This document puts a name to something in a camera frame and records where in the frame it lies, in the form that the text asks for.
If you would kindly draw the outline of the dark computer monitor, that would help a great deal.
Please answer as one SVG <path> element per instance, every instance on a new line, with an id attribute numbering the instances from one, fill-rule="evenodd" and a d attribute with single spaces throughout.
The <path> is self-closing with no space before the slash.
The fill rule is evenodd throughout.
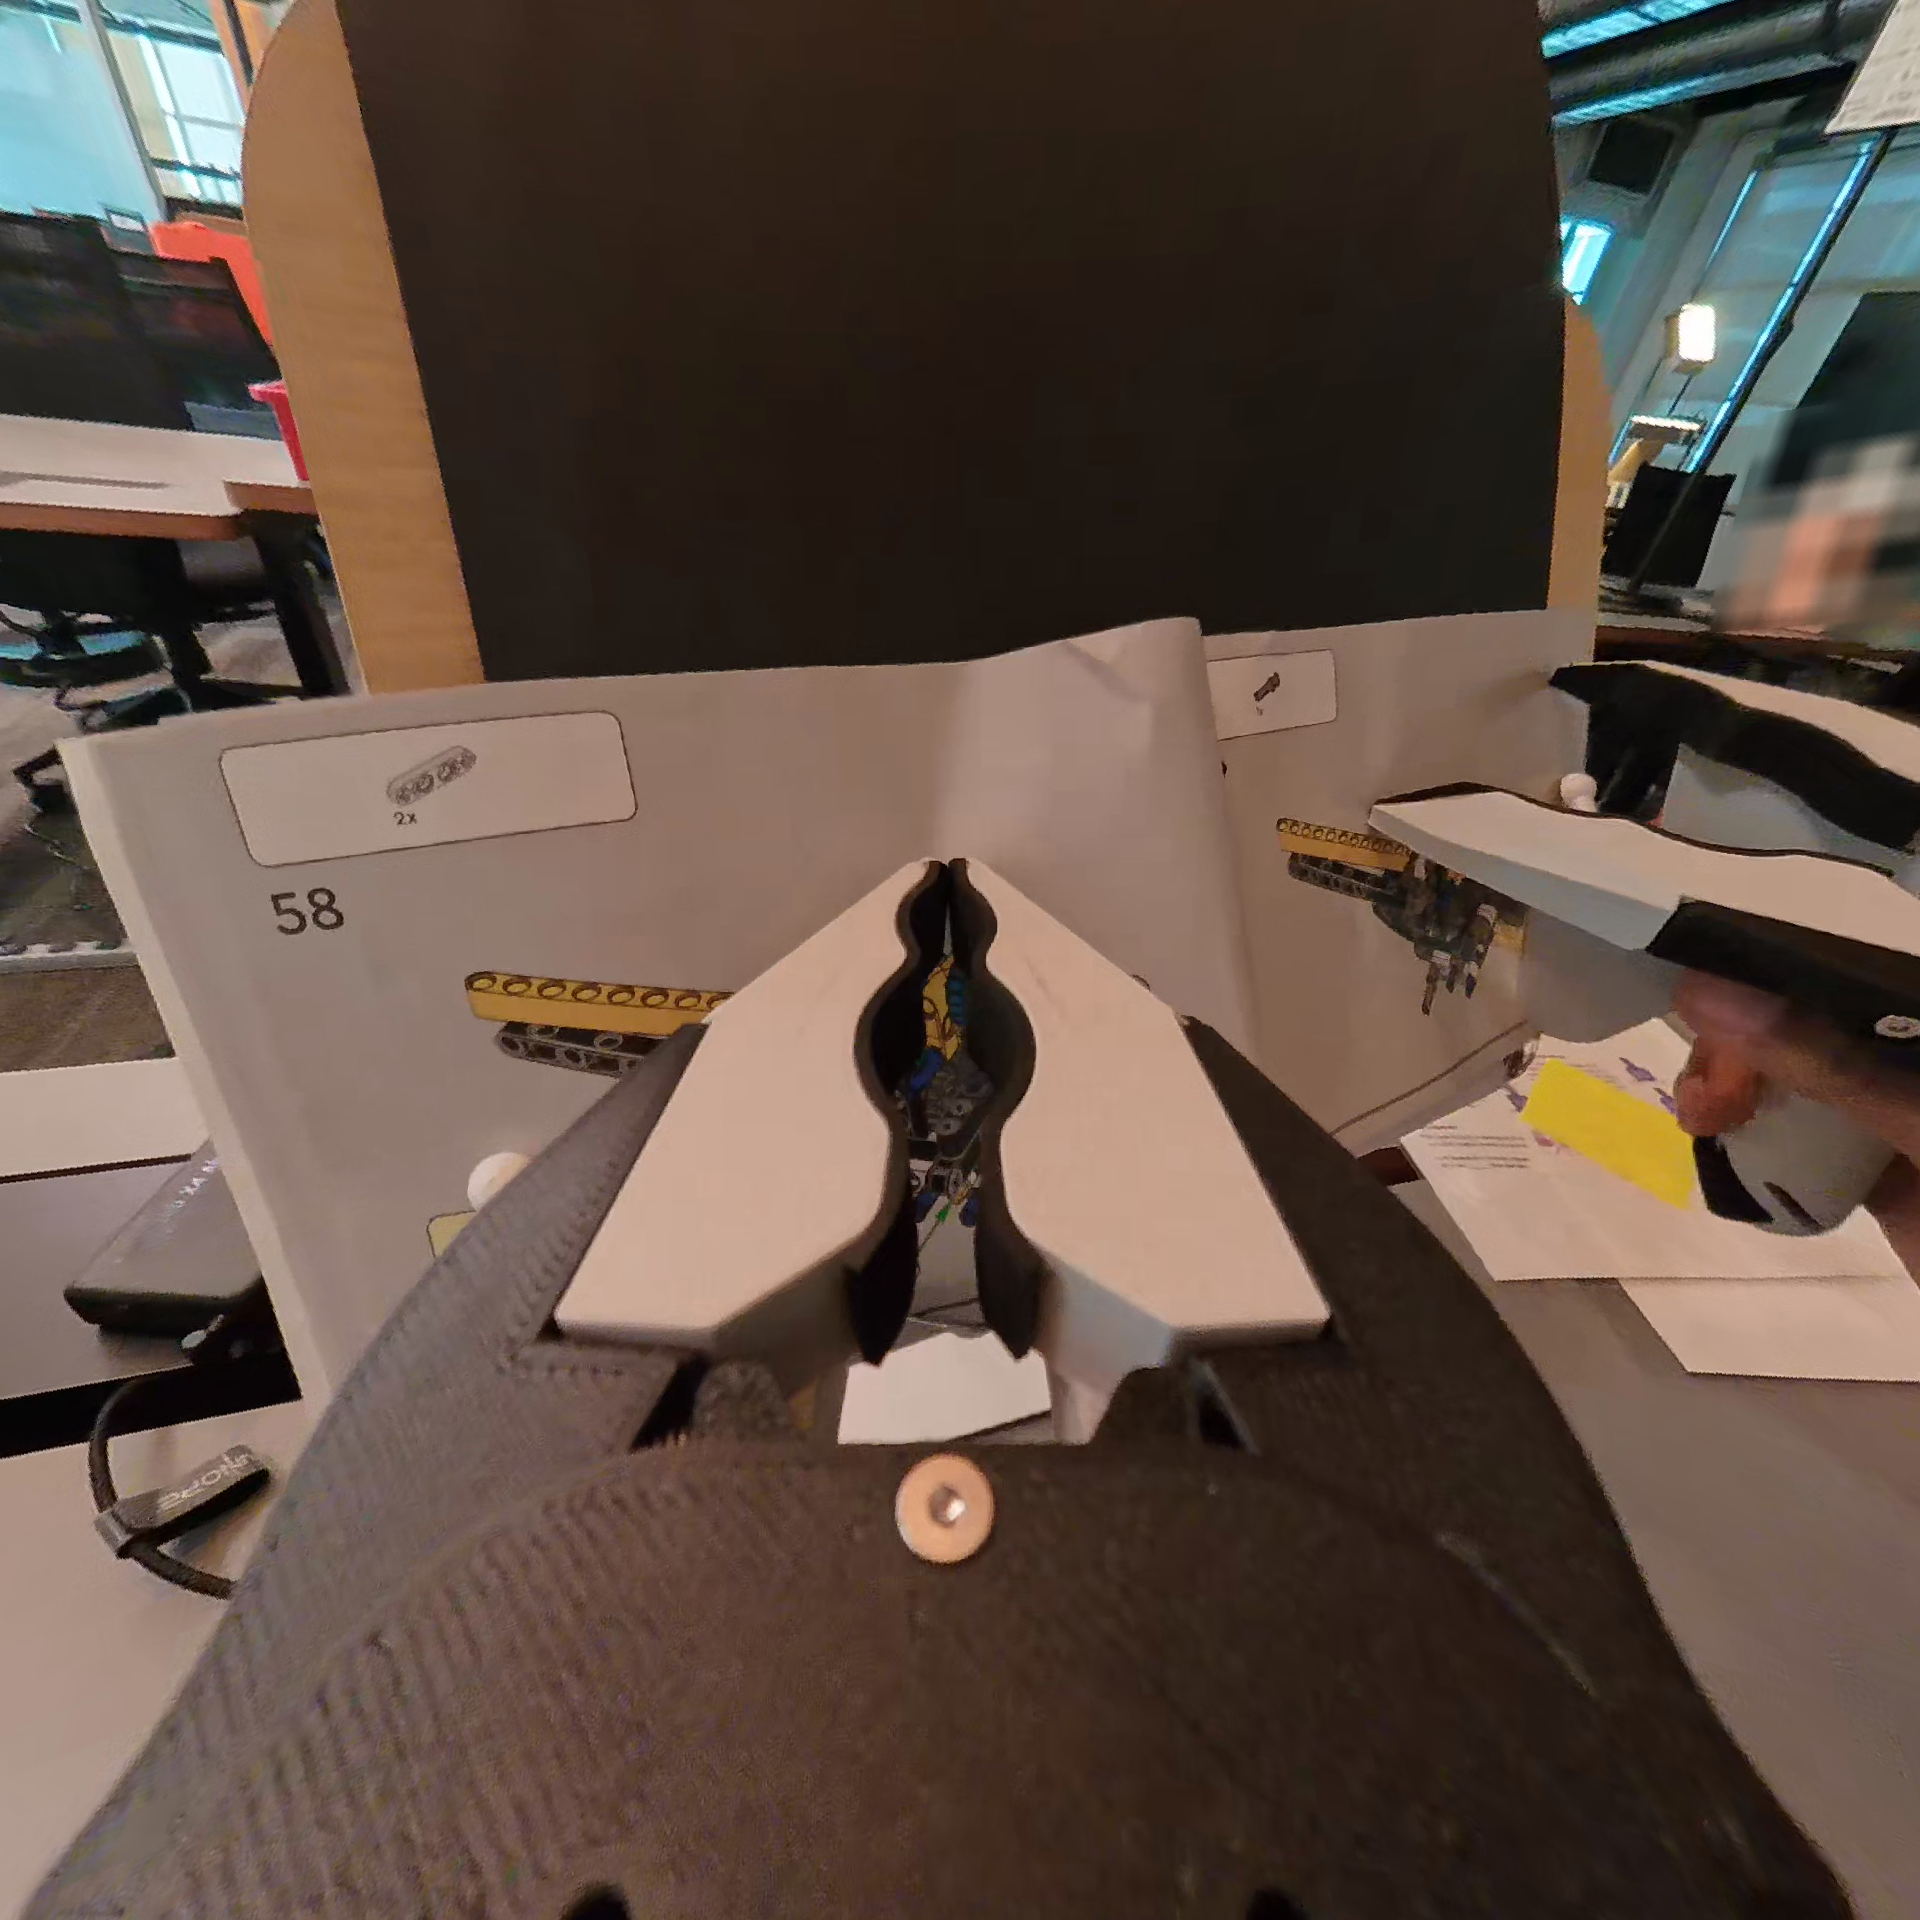
<path id="1" fill-rule="evenodd" d="M 1733 485 L 1733 473 L 1641 465 L 1608 523 L 1603 574 L 1644 587 L 1695 587 Z"/>

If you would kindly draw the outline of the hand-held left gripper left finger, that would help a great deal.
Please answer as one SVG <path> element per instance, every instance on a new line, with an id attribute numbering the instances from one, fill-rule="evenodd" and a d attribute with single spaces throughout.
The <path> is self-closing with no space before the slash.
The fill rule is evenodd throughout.
<path id="1" fill-rule="evenodd" d="M 947 863 L 912 861 L 706 1017 L 557 1332 L 786 1390 L 889 1354 L 919 1284 L 901 1083 L 946 935 Z"/>

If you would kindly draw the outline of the orange chair back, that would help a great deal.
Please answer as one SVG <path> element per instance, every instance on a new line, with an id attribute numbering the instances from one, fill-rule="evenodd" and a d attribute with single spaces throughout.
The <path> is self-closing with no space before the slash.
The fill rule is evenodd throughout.
<path id="1" fill-rule="evenodd" d="M 248 239 L 236 218 L 166 218 L 147 226 L 155 252 L 166 258 L 206 265 L 221 260 L 234 278 L 261 339 L 272 344 L 272 320 L 265 286 Z"/>

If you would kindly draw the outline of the wooden office desk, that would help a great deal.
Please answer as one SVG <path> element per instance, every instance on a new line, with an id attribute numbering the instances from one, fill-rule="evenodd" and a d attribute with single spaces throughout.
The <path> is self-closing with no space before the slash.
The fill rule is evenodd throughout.
<path id="1" fill-rule="evenodd" d="M 2 526 L 68 539 L 248 539 L 302 692 L 351 692 L 351 666 L 297 551 L 300 533 L 320 526 L 315 493 L 280 441 L 2 415 Z"/>

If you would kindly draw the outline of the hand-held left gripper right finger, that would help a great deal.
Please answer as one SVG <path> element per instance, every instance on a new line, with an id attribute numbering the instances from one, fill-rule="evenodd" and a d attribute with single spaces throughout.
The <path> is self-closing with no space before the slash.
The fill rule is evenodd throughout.
<path id="1" fill-rule="evenodd" d="M 1044 1357 L 1054 1432 L 1083 1444 L 1123 1379 L 1316 1341 L 1331 1308 L 1187 1021 L 978 859 L 955 859 L 981 1120 L 978 1296 Z"/>

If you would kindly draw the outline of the person's right hand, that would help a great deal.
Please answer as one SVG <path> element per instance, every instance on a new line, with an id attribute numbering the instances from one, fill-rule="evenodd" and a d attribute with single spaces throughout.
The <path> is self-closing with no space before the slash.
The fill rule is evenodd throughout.
<path id="1" fill-rule="evenodd" d="M 1708 971 L 1681 971 L 1674 1013 L 1694 1034 L 1677 1077 L 1677 1120 L 1690 1135 L 1723 1135 L 1756 1115 L 1769 1088 L 1797 1092 L 1856 1120 L 1892 1151 L 1870 1195 L 1891 1238 L 1916 1235 L 1917 1078 L 1794 1001 Z"/>

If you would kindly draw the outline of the open lego instruction booklet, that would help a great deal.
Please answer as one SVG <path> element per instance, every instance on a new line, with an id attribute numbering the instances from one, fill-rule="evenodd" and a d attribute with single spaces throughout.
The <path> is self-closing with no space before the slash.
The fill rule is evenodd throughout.
<path id="1" fill-rule="evenodd" d="M 1357 1154 L 1533 1038 L 1296 878 L 1452 781 L 1553 802 L 1589 612 L 1202 637 L 1188 619 L 961 664 L 471 683 L 278 701 L 63 750 L 89 848 L 218 1145 L 300 1386 L 329 1396 L 468 1168 L 603 1083 L 509 1058 L 468 975 L 742 987 L 915 857 L 972 854 Z"/>

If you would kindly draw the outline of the yellow sticky note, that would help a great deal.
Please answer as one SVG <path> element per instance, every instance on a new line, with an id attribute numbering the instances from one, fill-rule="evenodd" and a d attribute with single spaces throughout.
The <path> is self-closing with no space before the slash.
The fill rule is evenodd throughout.
<path id="1" fill-rule="evenodd" d="M 1574 1063 L 1546 1060 L 1533 1071 L 1521 1118 L 1539 1138 L 1627 1186 L 1677 1211 L 1695 1211 L 1695 1142 L 1657 1100 L 1612 1086 Z"/>

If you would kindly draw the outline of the white printed paper sheet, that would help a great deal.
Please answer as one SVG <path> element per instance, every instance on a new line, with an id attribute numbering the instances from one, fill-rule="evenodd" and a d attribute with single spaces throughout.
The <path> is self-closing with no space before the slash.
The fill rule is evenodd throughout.
<path id="1" fill-rule="evenodd" d="M 1511 1083 L 1414 1130 L 1404 1151 L 1503 1284 L 1905 1280 L 1870 1216 L 1830 1235 L 1770 1235 L 1716 1217 L 1697 1193 L 1683 1204 L 1661 1198 L 1527 1120 L 1541 1074 L 1566 1063 L 1652 1111 L 1658 1134 L 1677 1135 L 1673 1086 L 1686 1051 L 1665 1020 L 1599 1042 L 1542 1038 Z"/>

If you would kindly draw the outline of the flat black device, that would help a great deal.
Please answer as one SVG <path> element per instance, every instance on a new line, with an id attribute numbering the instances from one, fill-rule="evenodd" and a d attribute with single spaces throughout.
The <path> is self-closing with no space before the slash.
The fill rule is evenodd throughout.
<path id="1" fill-rule="evenodd" d="M 63 1287 L 63 1301 L 98 1332 L 138 1338 L 184 1338 L 269 1310 L 269 1286 L 211 1141 L 135 1208 Z"/>

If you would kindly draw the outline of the plain white paper sheet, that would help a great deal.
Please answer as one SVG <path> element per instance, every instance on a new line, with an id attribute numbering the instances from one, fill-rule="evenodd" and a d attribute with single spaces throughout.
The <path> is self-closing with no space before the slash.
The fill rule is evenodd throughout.
<path id="1" fill-rule="evenodd" d="M 1697 1377 L 1917 1382 L 1913 1278 L 1622 1280 L 1669 1351 Z"/>

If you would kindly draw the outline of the black panel with wooden edge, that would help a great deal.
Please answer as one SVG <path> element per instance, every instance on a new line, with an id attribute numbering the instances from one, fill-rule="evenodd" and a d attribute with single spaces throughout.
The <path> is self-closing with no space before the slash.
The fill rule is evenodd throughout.
<path id="1" fill-rule="evenodd" d="M 376 692 L 1596 645 L 1533 5 L 288 5 L 243 210 Z"/>

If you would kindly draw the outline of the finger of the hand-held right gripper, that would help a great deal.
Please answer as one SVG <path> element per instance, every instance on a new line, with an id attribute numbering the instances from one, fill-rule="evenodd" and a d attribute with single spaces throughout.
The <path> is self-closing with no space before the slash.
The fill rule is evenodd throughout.
<path id="1" fill-rule="evenodd" d="M 1537 1032 L 1599 1042 L 1669 1016 L 1677 966 L 1652 944 L 1702 876 L 1700 850 L 1475 783 L 1378 802 L 1368 824 L 1521 910 L 1515 991 Z"/>
<path id="2" fill-rule="evenodd" d="M 1586 660 L 1553 689 L 1589 712 L 1603 814 L 1742 851 L 1917 876 L 1912 716 L 1665 660 Z"/>

